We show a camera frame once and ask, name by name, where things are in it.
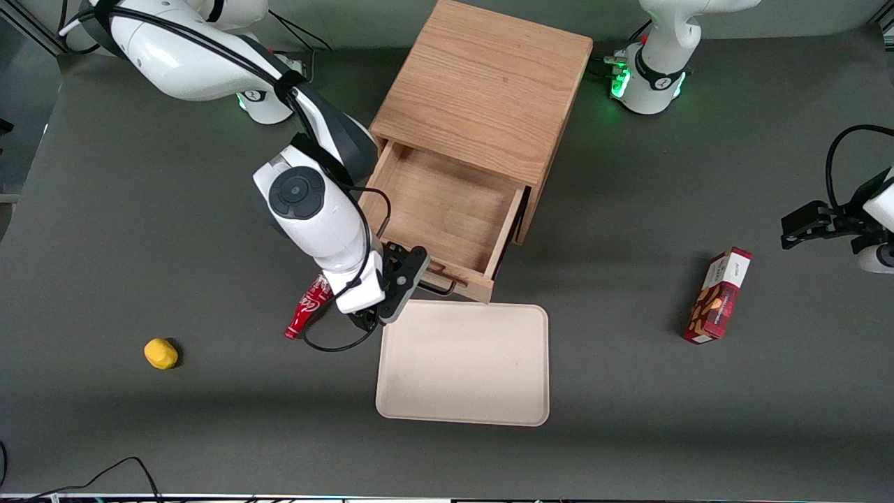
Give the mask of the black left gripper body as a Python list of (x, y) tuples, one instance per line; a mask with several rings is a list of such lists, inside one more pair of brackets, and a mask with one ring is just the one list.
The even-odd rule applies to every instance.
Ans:
[(829, 203), (841, 222), (853, 233), (892, 239), (892, 168), (885, 168), (853, 192), (847, 203), (837, 200), (833, 176), (829, 175)]

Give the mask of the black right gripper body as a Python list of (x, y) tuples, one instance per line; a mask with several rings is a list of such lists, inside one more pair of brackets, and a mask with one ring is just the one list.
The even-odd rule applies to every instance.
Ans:
[(383, 267), (381, 283), (384, 286), (382, 302), (348, 314), (348, 318), (356, 327), (371, 330), (377, 325), (387, 325), (396, 321), (418, 285), (418, 266), (386, 265)]

